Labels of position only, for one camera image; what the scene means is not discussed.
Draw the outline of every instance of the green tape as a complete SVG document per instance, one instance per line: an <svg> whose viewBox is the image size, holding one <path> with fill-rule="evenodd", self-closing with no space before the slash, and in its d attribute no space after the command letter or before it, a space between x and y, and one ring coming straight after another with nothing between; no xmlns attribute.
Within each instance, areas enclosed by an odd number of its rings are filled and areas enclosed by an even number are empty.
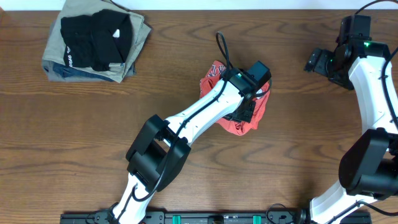
<svg viewBox="0 0 398 224"><path fill-rule="evenodd" d="M173 215L173 224L181 224L181 216Z"/></svg>
<svg viewBox="0 0 398 224"><path fill-rule="evenodd" d="M253 215L253 224L261 224L261 216Z"/></svg>

